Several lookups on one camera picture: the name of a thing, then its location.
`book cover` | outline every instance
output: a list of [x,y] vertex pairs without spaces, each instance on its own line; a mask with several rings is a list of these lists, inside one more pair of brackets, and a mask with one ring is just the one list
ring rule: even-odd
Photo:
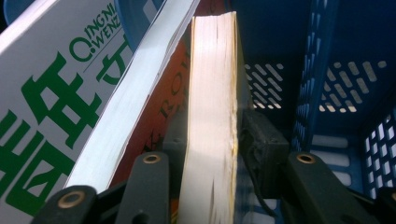
[[1,223],[64,187],[133,55],[113,1],[37,2],[0,35]]

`black plastic part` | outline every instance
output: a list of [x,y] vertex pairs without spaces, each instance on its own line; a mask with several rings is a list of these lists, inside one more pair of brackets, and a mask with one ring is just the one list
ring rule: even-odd
[[169,160],[148,152],[134,162],[117,215],[117,224],[169,224]]
[[170,196],[178,198],[181,178],[183,176],[184,159],[187,147],[187,110],[177,112],[166,131],[162,151],[168,155],[170,173]]
[[308,223],[378,223],[319,157],[308,152],[290,153],[286,174]]
[[376,216],[381,223],[395,223],[396,220],[396,188],[379,189],[375,199]]
[[96,202],[96,191],[89,186],[73,186],[53,195],[38,212],[32,224],[85,223]]
[[280,197],[279,164],[289,155],[289,142],[264,114],[245,110],[242,121],[241,154],[251,169],[265,199]]

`ventilation hole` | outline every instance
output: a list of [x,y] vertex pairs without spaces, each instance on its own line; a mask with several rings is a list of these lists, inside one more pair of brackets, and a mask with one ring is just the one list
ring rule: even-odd
[[358,94],[357,91],[352,90],[352,91],[350,91],[350,94],[352,94],[353,99],[355,100],[355,102],[356,102],[357,104],[361,104],[361,103],[362,103],[361,97],[359,96],[359,94]]
[[376,143],[373,144],[372,149],[373,149],[373,155],[375,155],[378,152],[378,146]]
[[309,51],[311,49],[311,36],[310,35],[306,39],[306,43],[307,43],[307,49]]
[[369,138],[366,138],[366,152],[370,151],[370,140]]
[[315,54],[312,53],[312,54],[311,54],[311,69],[313,69],[314,64],[315,64]]
[[393,130],[393,127],[390,127],[388,129],[388,138],[389,138],[389,140],[392,139],[394,136],[395,136],[395,132]]
[[282,70],[282,69],[285,68],[285,67],[283,66],[283,64],[281,64],[281,63],[278,63],[278,64],[276,65],[276,67],[277,67],[277,69],[279,69],[279,70]]
[[331,91],[332,89],[330,88],[330,86],[327,84],[327,82],[324,82],[324,90],[325,91]]
[[330,94],[330,98],[332,98],[332,101],[334,102],[334,104],[336,106],[341,106],[340,101],[338,100],[338,98],[334,94]]
[[259,91],[264,96],[268,95],[267,91],[265,91],[259,84],[253,83],[253,86],[256,88],[257,91]]
[[392,158],[396,157],[396,144],[391,147],[391,156]]
[[257,81],[259,81],[263,86],[267,86],[268,84],[264,81],[264,79],[262,79],[262,77],[261,76],[259,76],[259,74],[257,74],[257,73],[255,73],[255,72],[253,72],[253,73],[251,73],[255,78],[256,78],[256,80]]
[[384,125],[379,124],[378,125],[378,132],[379,132],[379,140],[382,140],[384,138]]
[[384,169],[384,175],[390,174],[390,166],[388,161],[384,163],[383,169]]
[[388,154],[387,146],[384,145],[381,147],[381,157],[385,157],[385,156],[387,156],[387,154]]
[[247,75],[247,80],[251,81],[252,80],[251,76],[249,74],[246,74],[246,75]]
[[275,68],[273,66],[271,66],[271,64],[266,64],[265,67],[270,71],[270,73],[278,80],[278,81],[282,81],[283,78],[282,76],[275,70]]
[[259,107],[259,108],[261,108],[261,109],[265,109],[265,106],[262,104],[262,102],[260,102],[260,101],[258,101],[258,100],[254,100],[254,105],[256,106],[256,107]]
[[267,103],[268,103],[266,100],[264,100],[264,98],[262,98],[261,95],[259,95],[258,92],[255,91],[255,92],[253,92],[253,94],[255,94],[255,95],[257,96],[257,98],[259,98],[259,100],[260,100],[261,102],[263,102],[264,104],[267,104]]
[[378,63],[378,67],[379,68],[384,68],[386,66],[387,66],[387,62],[385,62],[385,61],[381,61],[381,62]]
[[311,13],[311,25],[314,25],[315,13]]
[[326,107],[329,109],[330,112],[335,112],[334,106],[330,103],[326,103]]
[[312,33],[311,33],[311,41],[312,41],[311,45],[314,45],[314,41],[315,41],[315,32],[312,32]]
[[372,198],[376,198],[375,189],[371,189],[371,190],[370,190],[370,196],[372,196]]
[[370,79],[371,82],[375,82],[376,81],[376,75],[375,72],[373,70],[373,67],[371,66],[370,62],[364,62],[363,63],[363,68],[364,71],[367,74],[367,77]]
[[348,63],[347,66],[353,75],[357,76],[359,74],[359,69],[354,62]]
[[280,106],[280,104],[277,102],[277,101],[275,101],[273,98],[268,98],[268,100],[269,101],[271,101],[271,103],[273,103],[273,105],[276,107],[276,108],[278,108],[278,109],[280,109],[280,108],[282,108],[281,106]]
[[361,92],[363,92],[364,94],[369,93],[369,89],[367,88],[367,85],[364,82],[363,78],[360,77],[360,78],[356,79],[356,82],[358,82],[358,85],[361,88]]
[[267,73],[264,71],[264,69],[259,65],[259,64],[255,64],[254,65],[256,67],[256,69],[263,75],[267,75]]
[[382,182],[382,176],[379,175],[376,178],[376,187],[377,188],[382,188],[382,186],[384,186],[384,183]]
[[347,94],[345,93],[343,87],[340,84],[335,84],[334,87],[342,98],[347,98]]
[[376,159],[374,161],[374,168],[375,168],[376,171],[379,170],[379,168],[381,168],[381,166],[379,165],[379,159]]
[[277,91],[282,91],[282,88],[280,88],[280,86],[277,85],[277,83],[276,83],[273,79],[271,79],[271,78],[269,77],[269,78],[268,78],[268,81],[275,87],[275,89],[276,89]]
[[271,92],[271,94],[274,95],[274,97],[278,100],[278,101],[282,101],[282,98],[280,98],[280,96],[273,90],[273,89],[268,89],[269,92]]
[[320,25],[320,14],[317,15],[317,30],[319,29]]
[[334,63],[334,68],[340,68],[341,64],[340,63]]
[[341,79],[343,79],[344,83],[348,88],[352,87],[352,82],[350,81],[349,77],[347,76],[347,73],[344,71],[341,71],[340,73]]
[[357,111],[356,107],[350,101],[346,101],[346,105],[350,112],[355,113]]
[[387,182],[387,187],[393,188],[392,180],[389,180],[389,181]]
[[374,182],[374,174],[373,174],[373,172],[370,172],[370,174],[369,174],[369,182],[370,183]]
[[321,39],[318,37],[318,39],[317,39],[317,54],[319,54],[320,42],[321,42]]
[[371,167],[373,165],[371,157],[367,158],[367,167]]

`rectangular hole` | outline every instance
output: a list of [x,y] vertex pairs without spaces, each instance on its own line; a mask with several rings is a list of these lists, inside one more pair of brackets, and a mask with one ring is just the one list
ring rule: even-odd
[[367,167],[371,167],[373,165],[371,157],[367,158]]
[[366,138],[366,152],[370,151],[370,140]]
[[373,153],[373,155],[375,155],[378,152],[378,145],[376,143],[374,143],[372,146],[372,149],[373,149],[372,153]]
[[332,98],[332,101],[336,106],[341,106],[341,102],[338,100],[338,98],[334,94],[330,94],[330,98]]
[[330,81],[335,81],[335,75],[332,73],[332,70],[330,68],[327,69],[327,77],[329,78]]
[[381,147],[381,157],[385,157],[388,154],[387,145]]
[[382,176],[379,175],[376,177],[376,187],[379,189],[382,188],[382,186],[384,186],[384,183],[382,182]]
[[349,67],[349,70],[353,75],[357,76],[359,74],[358,66],[356,66],[354,62],[348,63],[347,66]]
[[251,74],[252,74],[252,75],[256,78],[256,80],[259,81],[263,86],[267,86],[267,85],[268,85],[268,84],[264,81],[264,79],[262,79],[262,77],[261,77],[259,74],[255,73],[255,72],[252,72]]
[[340,73],[341,79],[343,79],[344,83],[348,88],[352,87],[352,82],[350,81],[349,77],[347,76],[347,73],[344,71],[341,71]]
[[257,82],[253,83],[253,86],[264,96],[268,95],[268,92],[266,92]]
[[392,182],[392,180],[389,180],[389,181],[387,182],[387,187],[393,188],[393,182]]
[[371,190],[370,190],[370,196],[371,196],[373,199],[376,198],[375,189],[371,189]]
[[389,138],[389,140],[392,139],[394,136],[395,136],[394,129],[393,129],[393,127],[390,127],[388,129],[388,138]]
[[369,174],[369,183],[373,183],[374,182],[374,174],[373,172],[370,172]]
[[272,73],[272,75],[278,81],[283,81],[283,77],[275,70],[275,68],[271,64],[266,64],[265,67]]
[[358,82],[358,85],[361,88],[361,92],[363,92],[364,94],[369,93],[369,88],[367,87],[363,78],[360,77],[360,78],[356,79],[356,82]]
[[384,169],[384,175],[388,175],[390,173],[390,166],[388,161],[384,163],[383,169]]
[[381,168],[381,165],[379,164],[379,159],[376,159],[376,160],[375,160],[375,162],[374,162],[374,168],[375,168],[376,171],[379,170],[379,168]]
[[378,133],[379,133],[379,140],[384,139],[385,135],[384,135],[384,125],[379,124],[378,126]]
[[396,157],[396,144],[395,145],[393,145],[391,148],[390,148],[390,150],[391,150],[391,156],[392,156],[392,158],[395,158]]
[[254,64],[254,66],[256,67],[256,69],[263,75],[267,75],[267,73],[265,72],[265,70],[259,65],[259,64]]
[[359,96],[358,92],[355,90],[350,91],[350,94],[352,95],[353,99],[355,100],[356,103],[361,104],[362,103],[362,99]]
[[363,68],[364,68],[364,71],[367,74],[367,77],[370,79],[370,81],[371,82],[375,82],[376,81],[376,75],[375,75],[374,69],[371,66],[370,62],[364,62],[363,63]]

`blue plastic crate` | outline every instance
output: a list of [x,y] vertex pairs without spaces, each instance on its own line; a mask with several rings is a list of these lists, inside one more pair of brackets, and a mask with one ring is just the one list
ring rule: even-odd
[[291,150],[369,197],[395,187],[396,2],[232,3],[254,106]]

